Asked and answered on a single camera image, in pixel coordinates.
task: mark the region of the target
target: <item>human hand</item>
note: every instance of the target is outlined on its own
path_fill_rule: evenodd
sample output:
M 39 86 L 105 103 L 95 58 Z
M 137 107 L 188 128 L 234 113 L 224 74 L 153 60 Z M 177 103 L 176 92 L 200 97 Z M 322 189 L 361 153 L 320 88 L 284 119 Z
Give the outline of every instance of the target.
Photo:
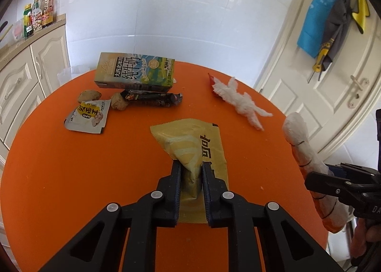
M 358 258 L 364 255 L 366 251 L 366 242 L 374 243 L 378 241 L 381 241 L 381 225 L 371 226 L 367 229 L 365 219 L 359 218 L 351 242 L 351 256 Z

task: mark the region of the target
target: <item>round table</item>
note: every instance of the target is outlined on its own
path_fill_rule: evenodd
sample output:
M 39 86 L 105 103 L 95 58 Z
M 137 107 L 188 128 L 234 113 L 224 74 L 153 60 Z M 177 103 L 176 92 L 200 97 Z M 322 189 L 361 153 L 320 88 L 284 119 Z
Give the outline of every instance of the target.
M 86 89 L 99 89 L 94 71 L 65 84 L 45 99 L 18 131 L 1 181 L 1 210 L 11 249 L 23 272 L 36 272 L 106 204 L 127 205 L 156 189 L 172 160 L 150 126 L 182 118 L 218 124 L 230 190 L 249 202 L 278 202 L 325 247 L 327 231 L 281 131 L 285 116 L 256 91 L 239 83 L 273 117 L 259 116 L 264 131 L 250 126 L 233 106 L 215 97 L 208 73 L 220 72 L 176 62 L 170 90 L 183 101 L 171 108 L 110 108 L 102 134 L 69 131 L 64 120 Z M 228 271 L 227 229 L 207 224 L 158 228 L 156 271 Z

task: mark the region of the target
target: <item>gray cloth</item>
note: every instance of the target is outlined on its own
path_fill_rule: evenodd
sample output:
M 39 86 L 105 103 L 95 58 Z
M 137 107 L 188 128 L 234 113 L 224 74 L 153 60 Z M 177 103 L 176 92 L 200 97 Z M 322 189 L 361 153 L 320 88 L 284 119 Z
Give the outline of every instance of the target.
M 349 29 L 352 19 L 351 0 L 336 0 L 325 22 L 322 44 L 331 38 L 334 42 L 323 59 L 322 70 L 328 69 L 338 53 Z

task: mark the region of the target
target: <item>yellow plastic wrapper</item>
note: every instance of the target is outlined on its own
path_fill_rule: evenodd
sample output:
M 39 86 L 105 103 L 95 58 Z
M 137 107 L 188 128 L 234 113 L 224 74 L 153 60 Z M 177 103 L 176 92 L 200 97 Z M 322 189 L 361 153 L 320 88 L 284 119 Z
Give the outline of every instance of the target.
M 186 168 L 182 173 L 179 221 L 206 223 L 202 162 L 212 162 L 216 178 L 229 187 L 220 129 L 214 123 L 189 118 L 152 126 L 151 133 L 171 158 L 178 159 Z

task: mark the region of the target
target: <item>potato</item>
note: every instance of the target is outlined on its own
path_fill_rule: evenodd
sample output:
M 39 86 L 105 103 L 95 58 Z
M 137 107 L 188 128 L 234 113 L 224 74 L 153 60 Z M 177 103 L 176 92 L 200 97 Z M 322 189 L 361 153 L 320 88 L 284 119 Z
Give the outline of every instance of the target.
M 124 111 L 128 106 L 128 102 L 123 99 L 119 92 L 113 94 L 111 97 L 111 107 L 119 111 Z
M 77 101 L 79 103 L 87 102 L 87 101 L 95 101 L 95 100 L 99 100 L 101 96 L 102 94 L 96 90 L 85 90 L 81 92 Z

